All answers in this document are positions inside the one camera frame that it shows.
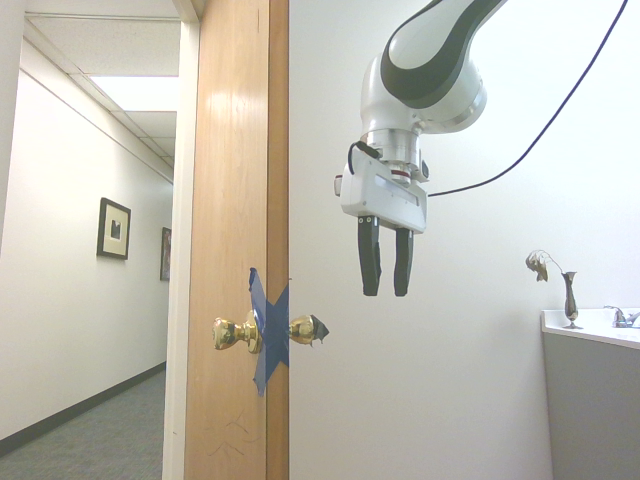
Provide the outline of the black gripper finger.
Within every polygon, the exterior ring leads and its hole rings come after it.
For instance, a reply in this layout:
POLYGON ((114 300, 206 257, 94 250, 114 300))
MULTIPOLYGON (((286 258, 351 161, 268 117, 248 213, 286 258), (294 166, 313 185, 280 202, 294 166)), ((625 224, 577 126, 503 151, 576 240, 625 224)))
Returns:
POLYGON ((379 218, 358 218, 358 252, 365 296, 376 296, 381 276, 379 218))
POLYGON ((397 228, 396 233, 396 261, 394 267, 394 292, 397 297, 404 297, 408 293, 411 268, 413 261, 413 231, 397 228))

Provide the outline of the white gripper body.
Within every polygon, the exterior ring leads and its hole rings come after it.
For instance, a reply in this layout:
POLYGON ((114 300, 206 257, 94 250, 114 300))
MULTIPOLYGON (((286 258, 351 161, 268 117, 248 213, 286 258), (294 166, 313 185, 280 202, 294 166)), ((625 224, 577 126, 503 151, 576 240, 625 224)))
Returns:
POLYGON ((415 234, 426 229, 427 194, 415 181, 399 180, 379 153, 362 141, 353 143, 342 174, 334 179, 334 193, 344 213, 373 216, 390 229, 405 228, 415 234))

